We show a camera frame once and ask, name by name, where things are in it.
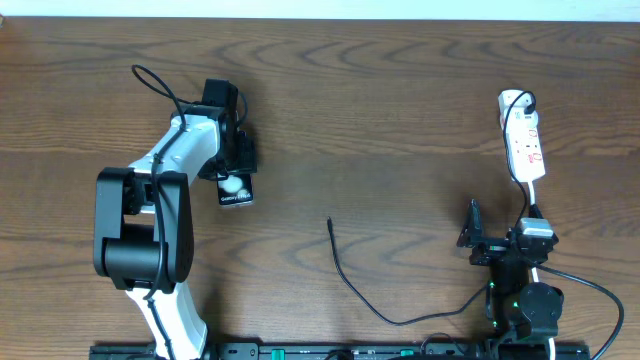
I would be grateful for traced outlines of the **black flip smartphone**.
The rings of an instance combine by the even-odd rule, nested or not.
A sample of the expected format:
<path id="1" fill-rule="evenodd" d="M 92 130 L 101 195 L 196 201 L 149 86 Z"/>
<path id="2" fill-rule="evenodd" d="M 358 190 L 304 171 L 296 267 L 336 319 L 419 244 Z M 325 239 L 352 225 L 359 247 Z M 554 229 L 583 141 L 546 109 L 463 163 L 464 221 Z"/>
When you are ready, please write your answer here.
<path id="1" fill-rule="evenodd" d="M 219 204 L 222 207 L 249 205 L 254 200 L 250 174 L 230 175 L 217 183 Z"/>

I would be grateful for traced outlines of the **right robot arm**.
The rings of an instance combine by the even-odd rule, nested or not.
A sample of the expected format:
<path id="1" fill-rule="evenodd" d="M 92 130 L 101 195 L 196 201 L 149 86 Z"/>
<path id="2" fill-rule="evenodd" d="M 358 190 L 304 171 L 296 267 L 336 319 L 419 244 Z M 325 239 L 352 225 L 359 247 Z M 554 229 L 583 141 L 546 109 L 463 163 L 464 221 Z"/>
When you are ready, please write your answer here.
<path id="1" fill-rule="evenodd" d="M 456 245 L 469 248 L 469 262 L 487 266 L 490 279 L 486 315 L 496 335 L 485 341 L 490 359 L 553 359 L 549 342 L 558 335 L 563 292 L 530 274 L 548 260 L 557 236 L 535 211 L 520 219 L 503 237 L 484 234 L 480 208 L 471 201 Z"/>

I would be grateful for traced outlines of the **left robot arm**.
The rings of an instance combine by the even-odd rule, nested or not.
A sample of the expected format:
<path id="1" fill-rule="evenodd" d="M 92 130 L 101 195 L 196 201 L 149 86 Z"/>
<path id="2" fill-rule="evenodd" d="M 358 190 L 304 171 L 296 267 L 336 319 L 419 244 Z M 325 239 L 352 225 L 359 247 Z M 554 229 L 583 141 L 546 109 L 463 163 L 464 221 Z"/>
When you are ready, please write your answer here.
<path id="1" fill-rule="evenodd" d="M 254 200 L 254 141 L 242 130 L 244 96 L 226 80 L 209 79 L 200 100 L 178 100 L 164 136 L 126 167 L 106 167 L 96 181 L 93 263 L 141 310 L 156 359 L 200 359 L 208 326 L 188 285 L 195 238 L 190 188 L 217 186 L 223 207 Z"/>

